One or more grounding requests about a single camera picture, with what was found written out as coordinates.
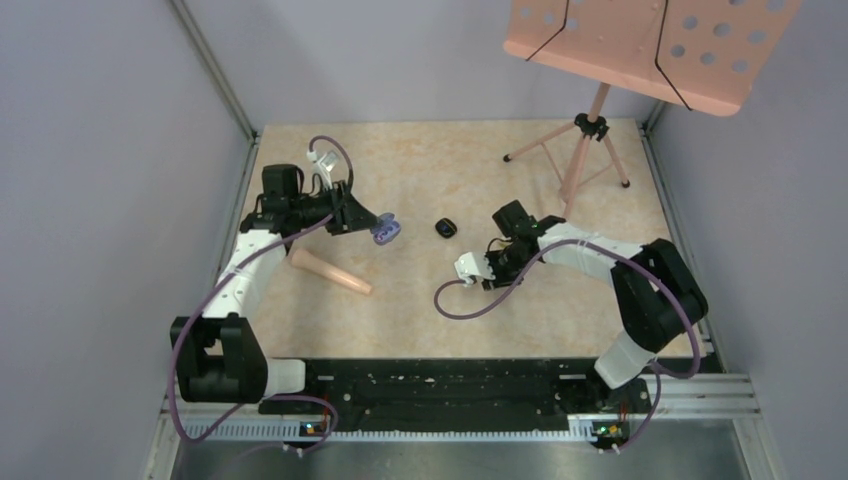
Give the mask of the grey earbud charging case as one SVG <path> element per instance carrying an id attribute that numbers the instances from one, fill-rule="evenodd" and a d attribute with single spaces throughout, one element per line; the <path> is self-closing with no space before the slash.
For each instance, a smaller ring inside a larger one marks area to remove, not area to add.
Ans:
<path id="1" fill-rule="evenodd" d="M 379 246 L 393 241 L 401 232 L 401 225 L 394 213 L 386 212 L 378 217 L 377 224 L 370 229 L 372 239 Z"/>

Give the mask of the black earbud charging case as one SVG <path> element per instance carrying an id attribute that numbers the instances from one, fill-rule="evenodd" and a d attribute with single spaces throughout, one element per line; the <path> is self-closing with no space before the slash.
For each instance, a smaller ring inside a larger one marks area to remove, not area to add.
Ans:
<path id="1" fill-rule="evenodd" d="M 436 221 L 434 229 L 439 236 L 450 239 L 458 233 L 456 224 L 449 218 L 441 218 Z"/>

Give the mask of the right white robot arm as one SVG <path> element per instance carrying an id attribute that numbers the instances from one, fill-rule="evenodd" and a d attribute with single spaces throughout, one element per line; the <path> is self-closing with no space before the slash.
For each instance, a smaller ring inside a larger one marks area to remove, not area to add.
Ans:
<path id="1" fill-rule="evenodd" d="M 519 284 L 530 266 L 572 268 L 612 288 L 622 331 L 600 355 L 586 385 L 589 404 L 612 412 L 627 397 L 626 383 L 652 363 L 680 335 L 693 337 L 708 302 L 677 247 L 669 240 L 647 244 L 611 240 L 566 219 L 536 219 L 514 200 L 492 216 L 504 247 L 466 253 L 455 263 L 457 276 L 484 289 Z"/>

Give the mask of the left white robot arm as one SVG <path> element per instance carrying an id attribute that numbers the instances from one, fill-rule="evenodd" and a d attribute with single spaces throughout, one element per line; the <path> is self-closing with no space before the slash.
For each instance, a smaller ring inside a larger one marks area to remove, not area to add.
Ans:
<path id="1" fill-rule="evenodd" d="M 265 167 L 262 192 L 241 222 L 228 265 L 211 296 L 170 330 L 174 376 L 186 402 L 254 404 L 278 394 L 297 413 L 319 404 L 320 386 L 304 361 L 267 357 L 249 319 L 293 243 L 319 228 L 331 235 L 376 233 L 386 221 L 363 206 L 344 180 L 314 193 L 292 164 Z"/>

